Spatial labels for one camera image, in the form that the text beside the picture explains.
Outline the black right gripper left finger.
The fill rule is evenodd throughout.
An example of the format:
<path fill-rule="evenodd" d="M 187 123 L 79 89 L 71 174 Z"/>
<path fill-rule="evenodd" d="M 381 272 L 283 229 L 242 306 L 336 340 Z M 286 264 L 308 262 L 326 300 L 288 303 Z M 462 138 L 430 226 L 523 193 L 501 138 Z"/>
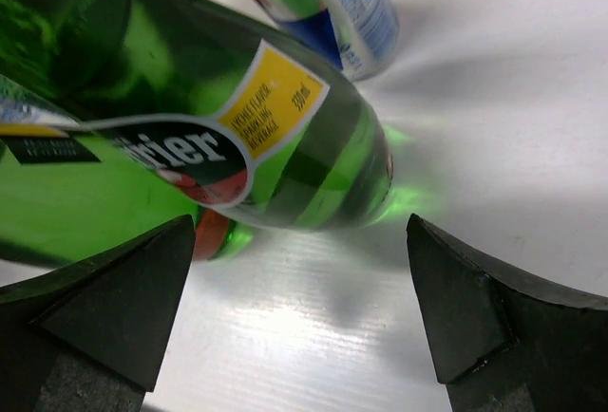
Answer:
<path fill-rule="evenodd" d="M 4 411 L 138 411 L 195 245 L 190 216 L 1 289 Z"/>

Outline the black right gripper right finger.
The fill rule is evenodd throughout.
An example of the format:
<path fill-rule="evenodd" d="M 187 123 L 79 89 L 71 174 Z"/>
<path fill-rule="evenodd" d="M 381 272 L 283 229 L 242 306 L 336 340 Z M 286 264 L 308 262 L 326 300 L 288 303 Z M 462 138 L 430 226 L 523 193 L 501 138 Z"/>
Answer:
<path fill-rule="evenodd" d="M 606 410 L 606 297 L 512 266 L 418 215 L 407 244 L 452 410 Z"/>

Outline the green Perrier glass bottle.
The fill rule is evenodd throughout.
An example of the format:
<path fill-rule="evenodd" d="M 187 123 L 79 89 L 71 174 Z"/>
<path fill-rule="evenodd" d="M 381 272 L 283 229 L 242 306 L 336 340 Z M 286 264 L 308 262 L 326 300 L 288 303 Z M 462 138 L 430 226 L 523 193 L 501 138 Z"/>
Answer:
<path fill-rule="evenodd" d="M 47 98 L 1 72 L 1 255 L 64 266 L 188 215 L 195 255 L 238 224 L 367 223 L 391 186 L 358 90 L 289 35 L 211 0 L 130 0 L 84 88 Z"/>

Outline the green yellow-label glass bottle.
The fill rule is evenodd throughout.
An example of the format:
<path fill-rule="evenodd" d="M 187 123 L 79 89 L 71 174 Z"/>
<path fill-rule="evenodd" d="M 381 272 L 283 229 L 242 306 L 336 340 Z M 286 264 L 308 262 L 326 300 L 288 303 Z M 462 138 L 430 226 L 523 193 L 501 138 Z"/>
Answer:
<path fill-rule="evenodd" d="M 53 98 L 84 88 L 124 37 L 130 0 L 1 0 L 1 72 Z"/>

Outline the blue silver can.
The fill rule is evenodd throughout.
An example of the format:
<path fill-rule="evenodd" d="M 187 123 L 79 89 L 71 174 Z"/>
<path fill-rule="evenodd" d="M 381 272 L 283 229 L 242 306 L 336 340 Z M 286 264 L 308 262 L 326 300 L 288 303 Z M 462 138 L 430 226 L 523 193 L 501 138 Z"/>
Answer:
<path fill-rule="evenodd" d="M 283 30 L 311 47 L 349 79 L 378 73 L 397 45 L 391 0 L 255 0 Z"/>

